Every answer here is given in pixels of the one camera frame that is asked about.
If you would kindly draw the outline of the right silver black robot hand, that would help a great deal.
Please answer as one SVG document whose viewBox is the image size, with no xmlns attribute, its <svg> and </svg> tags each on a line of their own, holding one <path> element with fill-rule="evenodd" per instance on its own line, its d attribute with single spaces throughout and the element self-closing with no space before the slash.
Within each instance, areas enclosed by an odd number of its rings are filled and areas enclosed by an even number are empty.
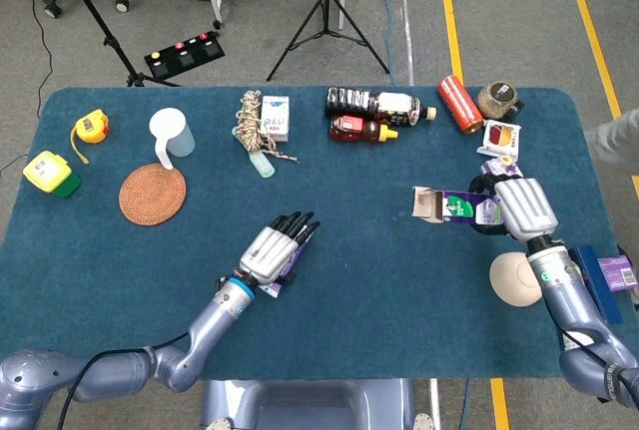
<svg viewBox="0 0 639 430">
<path fill-rule="evenodd" d="M 537 179 L 520 176 L 476 176 L 471 193 L 491 198 L 500 208 L 503 223 L 471 226 L 484 235 L 507 235 L 527 245 L 549 245 L 558 220 Z"/>
</svg>

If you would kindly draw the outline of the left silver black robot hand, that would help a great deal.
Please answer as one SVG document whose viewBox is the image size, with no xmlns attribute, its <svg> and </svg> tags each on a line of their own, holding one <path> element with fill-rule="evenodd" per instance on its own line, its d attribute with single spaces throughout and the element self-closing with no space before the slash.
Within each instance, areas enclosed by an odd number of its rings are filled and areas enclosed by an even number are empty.
<svg viewBox="0 0 639 430">
<path fill-rule="evenodd" d="M 280 282 L 319 227 L 314 212 L 277 216 L 244 251 L 236 276 L 249 286 Z"/>
</svg>

